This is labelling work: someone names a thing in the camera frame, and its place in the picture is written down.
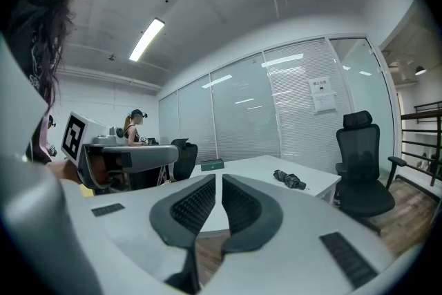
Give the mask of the black mesh office chair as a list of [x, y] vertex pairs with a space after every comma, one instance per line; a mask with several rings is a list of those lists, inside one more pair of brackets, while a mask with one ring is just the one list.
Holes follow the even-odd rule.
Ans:
[[359, 111], [343, 116], [343, 127], [336, 132], [342, 161], [336, 164], [340, 182], [335, 196], [338, 208], [371, 229], [376, 234], [381, 228], [369, 219], [391, 211], [395, 206], [389, 187], [398, 167], [407, 162], [395, 156], [387, 159], [392, 163], [387, 184], [380, 178], [380, 129], [372, 122], [368, 111]]

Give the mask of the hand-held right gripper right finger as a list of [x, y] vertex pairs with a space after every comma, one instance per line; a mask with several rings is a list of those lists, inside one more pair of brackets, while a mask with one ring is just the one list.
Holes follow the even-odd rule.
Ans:
[[230, 237], [206, 295], [351, 295], [394, 257], [320, 198], [237, 175], [222, 178]]

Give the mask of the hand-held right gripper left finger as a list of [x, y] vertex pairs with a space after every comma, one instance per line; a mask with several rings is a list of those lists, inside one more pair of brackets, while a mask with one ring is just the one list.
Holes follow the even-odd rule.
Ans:
[[149, 275], [185, 293], [200, 291], [195, 241], [215, 206], [215, 175], [93, 197], [110, 239]]

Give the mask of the person's left hand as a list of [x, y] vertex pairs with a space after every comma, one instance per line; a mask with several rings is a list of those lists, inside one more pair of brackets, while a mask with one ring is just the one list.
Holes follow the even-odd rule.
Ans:
[[90, 155], [90, 170], [91, 174], [99, 184], [106, 184], [108, 182], [108, 172], [104, 157], [101, 155]]

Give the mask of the white paper notice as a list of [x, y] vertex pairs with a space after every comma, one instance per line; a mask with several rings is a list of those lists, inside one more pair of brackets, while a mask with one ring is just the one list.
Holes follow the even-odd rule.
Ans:
[[330, 113], [337, 110], [335, 92], [329, 76], [308, 79], [315, 114]]

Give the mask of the person's black shirt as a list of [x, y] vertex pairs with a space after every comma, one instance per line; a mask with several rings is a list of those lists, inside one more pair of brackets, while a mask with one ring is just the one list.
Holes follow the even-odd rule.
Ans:
[[6, 29], [7, 44], [30, 84], [52, 106], [70, 32], [72, 0], [20, 0]]

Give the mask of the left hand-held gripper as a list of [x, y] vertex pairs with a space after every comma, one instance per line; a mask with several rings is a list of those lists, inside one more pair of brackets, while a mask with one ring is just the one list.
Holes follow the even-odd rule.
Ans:
[[[107, 189], [119, 175], [166, 166], [182, 156], [182, 149], [174, 144], [131, 147], [122, 128], [104, 125], [76, 112], [71, 112], [68, 118], [61, 150], [76, 166], [81, 183], [89, 189]], [[104, 157], [106, 184], [99, 184], [91, 174], [90, 155]]]

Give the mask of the black chair with clutter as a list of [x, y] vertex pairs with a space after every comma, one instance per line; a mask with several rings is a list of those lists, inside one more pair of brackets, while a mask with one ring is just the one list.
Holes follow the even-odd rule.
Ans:
[[188, 142], [188, 138], [175, 139], [171, 144], [181, 149], [180, 159], [173, 163], [171, 178], [173, 181], [182, 181], [191, 177], [196, 165], [198, 146]]

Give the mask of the black metal railing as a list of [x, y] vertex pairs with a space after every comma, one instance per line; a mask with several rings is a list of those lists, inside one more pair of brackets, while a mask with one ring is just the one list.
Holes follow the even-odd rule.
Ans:
[[401, 116], [401, 157], [430, 187], [442, 182], [442, 100], [418, 104]]

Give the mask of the person's left forearm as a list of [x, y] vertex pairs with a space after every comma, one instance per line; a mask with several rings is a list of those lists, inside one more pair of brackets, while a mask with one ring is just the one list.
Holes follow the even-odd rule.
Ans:
[[77, 168], [69, 159], [49, 162], [46, 164], [46, 167], [59, 179], [66, 179], [81, 184]]

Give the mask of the green rectangular box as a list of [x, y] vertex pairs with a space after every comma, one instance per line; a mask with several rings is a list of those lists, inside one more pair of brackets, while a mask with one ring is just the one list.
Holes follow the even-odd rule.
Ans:
[[224, 161], [223, 159], [214, 159], [214, 160], [205, 160], [201, 161], [201, 171], [215, 171], [218, 169], [224, 168]]

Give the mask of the white table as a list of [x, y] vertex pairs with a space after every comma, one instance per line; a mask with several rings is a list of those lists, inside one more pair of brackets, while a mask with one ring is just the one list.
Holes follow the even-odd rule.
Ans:
[[[274, 178], [275, 170], [296, 175], [307, 184], [304, 191], [290, 189]], [[216, 237], [229, 233], [229, 216], [242, 213], [253, 203], [258, 214], [247, 223], [247, 231], [275, 212], [279, 220], [276, 229], [288, 235], [300, 227], [299, 239], [352, 230], [352, 222], [340, 211], [317, 201], [331, 191], [339, 176], [294, 164], [270, 155], [226, 162], [223, 169], [195, 176], [215, 175], [215, 206], [198, 235]]]

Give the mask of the long ceiling light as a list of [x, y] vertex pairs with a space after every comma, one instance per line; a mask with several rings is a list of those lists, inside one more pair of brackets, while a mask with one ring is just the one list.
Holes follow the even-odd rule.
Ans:
[[161, 19], [154, 18], [135, 45], [131, 55], [129, 56], [129, 60], [138, 61], [164, 26], [165, 23]]

